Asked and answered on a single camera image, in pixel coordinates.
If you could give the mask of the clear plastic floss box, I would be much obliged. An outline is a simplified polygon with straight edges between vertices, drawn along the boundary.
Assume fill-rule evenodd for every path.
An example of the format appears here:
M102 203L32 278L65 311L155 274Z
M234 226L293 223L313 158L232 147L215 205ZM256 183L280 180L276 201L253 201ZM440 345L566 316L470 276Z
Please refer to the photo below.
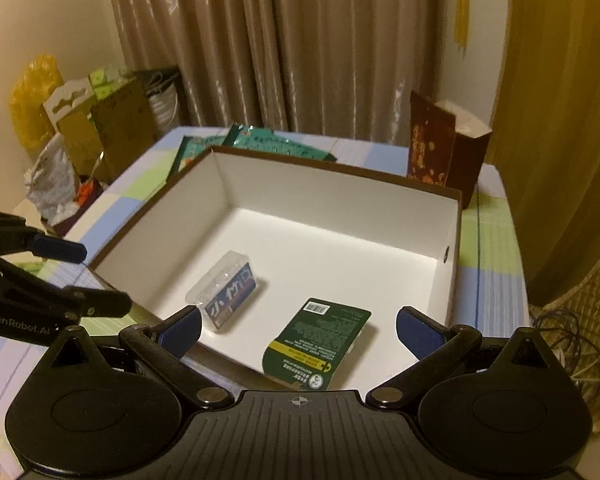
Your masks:
M217 332L257 287L249 257L230 250L186 292L185 300L200 310L204 325Z

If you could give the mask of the dark green packet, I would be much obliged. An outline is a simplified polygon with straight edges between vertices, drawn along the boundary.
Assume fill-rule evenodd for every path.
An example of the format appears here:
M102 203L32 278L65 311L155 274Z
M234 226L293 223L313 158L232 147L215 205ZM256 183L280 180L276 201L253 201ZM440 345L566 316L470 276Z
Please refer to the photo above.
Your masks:
M309 298L265 348L263 374L294 390L327 390L371 317L369 310Z

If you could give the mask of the white plastic bag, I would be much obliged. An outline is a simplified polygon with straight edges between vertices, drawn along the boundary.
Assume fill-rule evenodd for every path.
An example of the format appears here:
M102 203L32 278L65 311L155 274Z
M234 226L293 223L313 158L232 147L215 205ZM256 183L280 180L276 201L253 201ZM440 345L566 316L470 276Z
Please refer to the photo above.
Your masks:
M60 133L50 139L33 167L24 174L24 184L27 200L49 226L68 220L79 211L76 196L80 179Z

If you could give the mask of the brown cardboard carton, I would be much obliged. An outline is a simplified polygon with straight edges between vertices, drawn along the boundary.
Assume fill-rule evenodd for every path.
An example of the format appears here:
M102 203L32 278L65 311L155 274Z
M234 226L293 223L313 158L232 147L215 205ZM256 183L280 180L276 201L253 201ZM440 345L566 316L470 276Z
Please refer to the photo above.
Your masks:
M43 103L81 176L110 184L158 141L142 83L133 78L99 101L87 79L70 80Z

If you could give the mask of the quilted gold chair cover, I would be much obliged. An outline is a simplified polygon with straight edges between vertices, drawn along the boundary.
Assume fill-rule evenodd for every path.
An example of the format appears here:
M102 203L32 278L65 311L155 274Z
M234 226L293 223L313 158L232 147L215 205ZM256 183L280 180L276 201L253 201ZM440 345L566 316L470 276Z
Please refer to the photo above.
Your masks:
M577 286L530 308L539 330L590 409L600 434L600 260Z

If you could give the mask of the yellow plastic bag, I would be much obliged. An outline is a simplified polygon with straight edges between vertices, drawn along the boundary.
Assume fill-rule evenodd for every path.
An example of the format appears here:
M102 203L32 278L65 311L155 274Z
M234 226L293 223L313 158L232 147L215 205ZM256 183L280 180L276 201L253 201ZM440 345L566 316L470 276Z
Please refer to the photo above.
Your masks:
M40 54L28 64L12 88L8 107L12 126L22 148L38 157L54 135L43 104L65 83L53 55Z

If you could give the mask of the green tissue pack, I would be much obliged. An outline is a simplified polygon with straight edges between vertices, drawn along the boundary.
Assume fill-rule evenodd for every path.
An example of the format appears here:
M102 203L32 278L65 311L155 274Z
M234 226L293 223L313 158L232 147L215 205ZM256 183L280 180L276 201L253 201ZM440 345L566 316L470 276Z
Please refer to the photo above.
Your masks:
M115 65L102 66L88 74L88 81L98 102L109 98L132 79L131 72Z

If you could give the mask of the green rice bag rear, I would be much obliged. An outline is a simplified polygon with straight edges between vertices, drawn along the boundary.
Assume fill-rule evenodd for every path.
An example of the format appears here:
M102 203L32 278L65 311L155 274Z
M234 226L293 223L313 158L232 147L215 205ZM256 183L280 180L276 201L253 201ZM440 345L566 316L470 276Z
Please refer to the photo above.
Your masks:
M222 145L227 134L216 136L183 136L166 180L171 180L210 146Z

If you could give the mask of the green rice bag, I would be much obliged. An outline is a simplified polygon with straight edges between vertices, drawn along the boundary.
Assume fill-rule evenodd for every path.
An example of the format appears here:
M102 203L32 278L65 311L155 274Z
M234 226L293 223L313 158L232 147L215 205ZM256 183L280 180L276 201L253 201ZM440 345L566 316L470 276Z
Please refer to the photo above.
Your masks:
M271 129L253 126L232 125L222 145L268 154L322 160L323 162L336 162L337 160L334 155L320 148L286 139Z
M166 180L171 180L210 146L222 145L227 134L216 136L183 136Z

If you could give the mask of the dark red gift bag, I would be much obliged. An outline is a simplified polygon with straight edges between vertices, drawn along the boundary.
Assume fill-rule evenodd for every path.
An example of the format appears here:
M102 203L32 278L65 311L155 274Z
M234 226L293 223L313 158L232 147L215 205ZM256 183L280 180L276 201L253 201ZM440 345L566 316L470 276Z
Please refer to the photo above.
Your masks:
M410 178L462 193L466 209L475 192L492 128L449 100L431 102L412 91Z

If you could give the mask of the green rice bag front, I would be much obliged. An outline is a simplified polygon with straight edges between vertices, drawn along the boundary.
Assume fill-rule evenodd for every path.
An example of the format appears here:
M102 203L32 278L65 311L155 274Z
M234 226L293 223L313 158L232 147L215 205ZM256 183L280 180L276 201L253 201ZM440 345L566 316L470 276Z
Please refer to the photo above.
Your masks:
M334 155L320 148L286 139L271 129L253 126L232 125L222 145L268 154L322 160L323 162L336 162L337 160Z

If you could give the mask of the golden yellow curtain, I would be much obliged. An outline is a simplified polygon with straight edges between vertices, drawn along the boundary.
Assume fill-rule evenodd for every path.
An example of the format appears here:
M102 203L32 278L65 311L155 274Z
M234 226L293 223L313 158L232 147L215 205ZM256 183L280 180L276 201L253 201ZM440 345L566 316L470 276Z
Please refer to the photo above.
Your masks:
M600 260L600 0L510 0L489 158L544 306Z

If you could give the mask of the beige curtain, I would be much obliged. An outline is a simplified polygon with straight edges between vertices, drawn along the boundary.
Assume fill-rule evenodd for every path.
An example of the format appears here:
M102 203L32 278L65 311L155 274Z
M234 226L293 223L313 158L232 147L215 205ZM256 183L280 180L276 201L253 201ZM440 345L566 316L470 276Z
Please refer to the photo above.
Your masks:
M133 70L174 66L198 126L405 145L439 0L111 0Z

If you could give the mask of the yellow wall ornament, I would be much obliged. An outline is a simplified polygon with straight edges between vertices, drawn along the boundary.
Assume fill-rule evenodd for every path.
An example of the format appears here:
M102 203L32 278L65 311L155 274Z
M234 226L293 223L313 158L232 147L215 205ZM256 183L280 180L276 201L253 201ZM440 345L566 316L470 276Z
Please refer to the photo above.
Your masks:
M458 50L465 53L468 46L470 23L470 0L456 0L454 41Z

